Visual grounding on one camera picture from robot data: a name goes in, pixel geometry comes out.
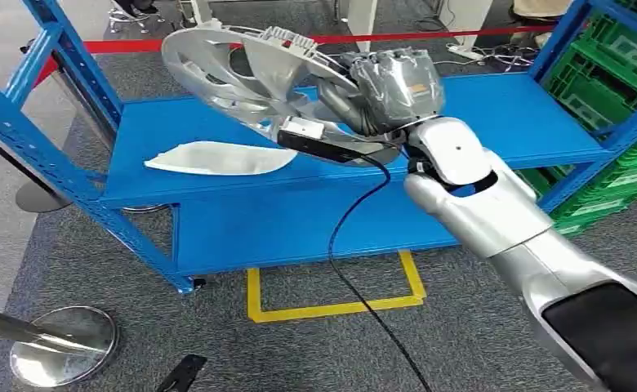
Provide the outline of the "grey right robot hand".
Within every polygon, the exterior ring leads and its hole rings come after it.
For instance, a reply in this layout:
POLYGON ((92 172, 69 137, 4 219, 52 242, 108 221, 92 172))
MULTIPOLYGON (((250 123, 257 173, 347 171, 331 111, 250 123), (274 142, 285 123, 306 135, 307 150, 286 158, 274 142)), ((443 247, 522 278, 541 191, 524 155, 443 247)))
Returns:
POLYGON ((358 135, 378 137, 435 116, 443 108, 443 83, 426 50, 346 52, 341 61, 357 91, 320 78, 318 98, 358 135))

